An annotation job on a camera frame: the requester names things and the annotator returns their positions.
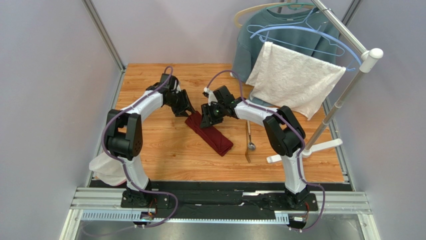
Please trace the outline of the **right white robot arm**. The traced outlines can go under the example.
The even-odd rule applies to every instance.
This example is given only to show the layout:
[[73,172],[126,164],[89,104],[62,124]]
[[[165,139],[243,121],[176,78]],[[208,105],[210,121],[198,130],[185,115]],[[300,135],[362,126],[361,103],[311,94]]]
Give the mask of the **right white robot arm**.
[[216,90],[206,87],[203,95],[208,98],[208,102],[201,106],[200,128],[222,123],[225,116],[264,127],[285,172],[284,200],[293,209],[301,205],[309,194],[303,181],[300,160],[300,150],[306,135],[292,110],[287,106],[265,107],[243,97],[235,98],[224,85]]

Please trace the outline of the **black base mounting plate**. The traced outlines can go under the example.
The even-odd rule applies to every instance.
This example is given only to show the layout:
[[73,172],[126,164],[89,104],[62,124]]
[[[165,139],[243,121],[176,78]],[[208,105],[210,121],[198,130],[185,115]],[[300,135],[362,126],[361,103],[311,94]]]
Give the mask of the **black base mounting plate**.
[[150,181],[150,193],[132,190],[122,183],[107,186],[94,180],[88,193],[98,206],[123,209],[157,209],[157,218],[173,220],[272,221],[277,212],[324,212],[323,192],[307,186],[291,193],[284,182]]

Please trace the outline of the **silver metal spoon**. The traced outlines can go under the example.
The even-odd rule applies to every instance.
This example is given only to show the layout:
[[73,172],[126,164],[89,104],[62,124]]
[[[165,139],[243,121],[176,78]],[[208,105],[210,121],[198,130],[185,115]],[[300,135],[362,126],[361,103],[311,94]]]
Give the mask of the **silver metal spoon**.
[[251,123],[249,120],[246,121],[246,133],[247,133],[247,148],[250,151],[254,151],[256,149],[256,145],[252,142],[252,133],[251,133]]

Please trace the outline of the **beige wooden hanger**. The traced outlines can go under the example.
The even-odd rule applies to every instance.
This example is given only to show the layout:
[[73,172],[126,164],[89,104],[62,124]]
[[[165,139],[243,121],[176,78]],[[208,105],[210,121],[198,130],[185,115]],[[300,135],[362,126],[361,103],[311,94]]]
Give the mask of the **beige wooden hanger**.
[[253,12],[259,11],[261,9],[267,8],[267,7],[281,7],[281,6],[283,6],[283,4],[295,4],[295,3],[296,3],[295,1],[287,0],[287,1],[284,1],[284,2],[266,3],[266,4],[252,6],[252,7],[249,7],[249,8],[246,8],[246,9],[243,9],[243,10],[240,10],[239,12],[237,12],[234,15],[233,23],[237,28],[241,28],[243,25],[241,23],[239,23],[239,19],[243,15],[253,13]]

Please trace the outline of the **white towel on hanger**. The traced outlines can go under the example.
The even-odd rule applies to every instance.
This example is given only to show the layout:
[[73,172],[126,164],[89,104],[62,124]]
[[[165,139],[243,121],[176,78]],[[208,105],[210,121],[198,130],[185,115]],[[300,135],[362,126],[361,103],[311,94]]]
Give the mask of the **white towel on hanger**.
[[287,106],[311,120],[346,71],[267,41],[246,84],[253,87],[251,99]]

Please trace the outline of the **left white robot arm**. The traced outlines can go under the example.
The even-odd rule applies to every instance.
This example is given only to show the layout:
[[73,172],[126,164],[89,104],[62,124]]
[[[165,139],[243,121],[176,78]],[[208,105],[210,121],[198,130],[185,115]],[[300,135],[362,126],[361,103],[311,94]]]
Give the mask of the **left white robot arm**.
[[168,106],[176,117],[188,117],[195,112],[186,90],[177,77],[163,73],[160,81],[149,86],[143,95],[121,109],[111,109],[102,132],[105,153],[121,163],[126,178],[122,207],[148,207],[155,192],[142,162],[143,122],[156,110]]

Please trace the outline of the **dark red cloth napkin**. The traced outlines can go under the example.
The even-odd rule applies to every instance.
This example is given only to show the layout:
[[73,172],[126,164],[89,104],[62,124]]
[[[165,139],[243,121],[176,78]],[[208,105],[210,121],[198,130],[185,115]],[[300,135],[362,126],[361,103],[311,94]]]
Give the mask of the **dark red cloth napkin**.
[[221,157],[225,156],[234,146],[233,142],[213,126],[201,128],[201,122],[202,115],[198,111],[192,113],[185,120],[185,124],[200,136],[216,153]]

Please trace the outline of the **light blue clothes hanger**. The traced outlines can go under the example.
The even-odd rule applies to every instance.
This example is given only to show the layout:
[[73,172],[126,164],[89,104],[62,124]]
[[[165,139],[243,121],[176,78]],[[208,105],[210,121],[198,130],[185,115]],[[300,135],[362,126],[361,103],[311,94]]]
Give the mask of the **light blue clothes hanger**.
[[272,42],[332,64],[338,57],[351,55],[352,61],[346,67],[348,72],[362,64],[360,57],[339,39],[337,27],[316,7],[294,15],[274,13],[267,7],[255,16],[262,17],[265,22],[257,19],[246,22],[244,32],[251,44]]

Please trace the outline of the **aluminium frame rail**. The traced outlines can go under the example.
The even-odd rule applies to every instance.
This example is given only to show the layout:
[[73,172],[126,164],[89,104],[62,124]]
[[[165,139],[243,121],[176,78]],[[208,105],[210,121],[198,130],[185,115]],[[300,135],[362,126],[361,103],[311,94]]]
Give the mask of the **aluminium frame rail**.
[[122,58],[120,57],[117,48],[115,47],[113,40],[111,39],[103,21],[98,13],[96,6],[92,0],[82,0],[89,16],[91,17],[95,27],[97,28],[106,48],[108,49],[112,59],[117,65],[120,72],[124,73],[126,70],[126,65],[124,64]]

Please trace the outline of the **white mesh bag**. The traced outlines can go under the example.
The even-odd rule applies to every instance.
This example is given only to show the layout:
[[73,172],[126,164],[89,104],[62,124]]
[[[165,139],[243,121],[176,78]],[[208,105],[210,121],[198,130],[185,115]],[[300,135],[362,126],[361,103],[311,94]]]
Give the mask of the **white mesh bag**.
[[90,161],[89,170],[93,171],[97,179],[110,186],[118,186],[127,181],[122,163],[105,152]]

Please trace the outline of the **teal sweatshirt on hanger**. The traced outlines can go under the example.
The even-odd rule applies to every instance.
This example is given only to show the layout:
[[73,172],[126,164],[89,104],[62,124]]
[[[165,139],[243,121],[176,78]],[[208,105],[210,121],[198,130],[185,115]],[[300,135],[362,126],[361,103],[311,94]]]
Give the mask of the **teal sweatshirt on hanger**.
[[336,65],[338,48],[308,27],[339,34],[316,9],[280,14],[264,8],[242,26],[232,70],[253,86],[252,102],[286,105],[307,116],[320,108],[345,69]]

